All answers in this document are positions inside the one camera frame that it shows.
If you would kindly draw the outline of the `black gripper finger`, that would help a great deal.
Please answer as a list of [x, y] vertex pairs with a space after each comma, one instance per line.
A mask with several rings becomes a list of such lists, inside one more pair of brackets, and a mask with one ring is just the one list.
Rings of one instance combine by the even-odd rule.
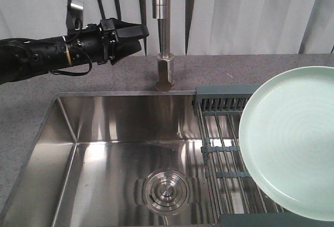
[[146, 25], [118, 21], [116, 34], [121, 39], [144, 39], [149, 36]]
[[141, 51], [141, 44], [137, 40], [119, 44], [114, 49], [114, 61], [119, 62], [120, 60], [131, 56], [139, 51]]

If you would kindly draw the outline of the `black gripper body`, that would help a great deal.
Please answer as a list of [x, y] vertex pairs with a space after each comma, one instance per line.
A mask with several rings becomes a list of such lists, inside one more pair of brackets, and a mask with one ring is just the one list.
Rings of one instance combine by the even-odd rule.
[[102, 19], [98, 25], [102, 43], [102, 58], [98, 60], [99, 65], [110, 62], [115, 65], [119, 60], [116, 55], [116, 18]]

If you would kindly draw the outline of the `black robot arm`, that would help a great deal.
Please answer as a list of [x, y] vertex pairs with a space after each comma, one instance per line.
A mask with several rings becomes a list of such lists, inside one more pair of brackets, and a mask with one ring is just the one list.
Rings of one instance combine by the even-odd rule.
[[68, 68], [93, 63], [115, 65], [141, 50], [140, 40], [149, 36], [146, 25], [115, 18], [102, 19], [86, 26], [78, 19], [79, 29], [46, 39], [9, 38], [1, 40], [1, 84], [45, 74], [79, 77], [88, 71], [70, 72]]

